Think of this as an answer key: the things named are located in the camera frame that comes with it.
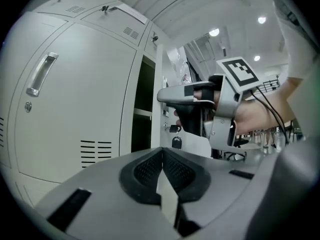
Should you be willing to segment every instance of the black slot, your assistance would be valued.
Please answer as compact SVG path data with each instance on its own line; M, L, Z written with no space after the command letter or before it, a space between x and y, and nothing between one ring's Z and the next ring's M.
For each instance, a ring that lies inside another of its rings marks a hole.
M255 176L253 173L245 172L245 171L240 171L240 170L231 170L229 171L230 174L245 178L248 180L252 180L252 178Z
M56 209L47 221L61 231L65 231L74 220L91 192L78 188L64 203Z
M96 143L95 141L89 141L89 140L81 140L81 142L86 142L86 143Z

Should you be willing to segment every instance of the ceiling light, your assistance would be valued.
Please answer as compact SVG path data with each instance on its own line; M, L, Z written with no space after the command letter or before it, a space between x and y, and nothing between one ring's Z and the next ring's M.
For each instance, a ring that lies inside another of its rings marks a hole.
M258 22L259 22L260 24L265 23L265 22L266 22L266 20L267 20L267 18L266 18L266 17L259 17L259 18L258 18Z
M212 36L212 37L216 37L217 35L219 35L219 28L216 28L212 31L209 32L209 35Z

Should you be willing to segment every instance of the vent grille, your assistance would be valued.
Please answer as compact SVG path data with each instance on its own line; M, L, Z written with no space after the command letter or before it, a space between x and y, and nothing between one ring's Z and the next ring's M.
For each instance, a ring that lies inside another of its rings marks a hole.
M136 32L136 31L133 31L132 34L131 34L131 37L133 37L134 39L137 39L139 36L139 33Z
M67 12L71 12L71 13L75 13L78 14L80 12L82 12L83 10L85 10L86 8L83 7L79 7L79 6L72 6L69 9L66 9Z
M0 117L0 148L5 147L4 130L5 130L5 120L2 117Z
M172 65L173 70L174 70L175 72L177 72L177 66L176 66L176 64L174 64L171 60L170 60L170 63L171 63L171 65Z
M132 29L130 27L126 27L125 30L123 31L123 33L127 34L127 35L130 35L132 32Z
M81 140L80 142L82 168L112 158L112 143L110 141Z

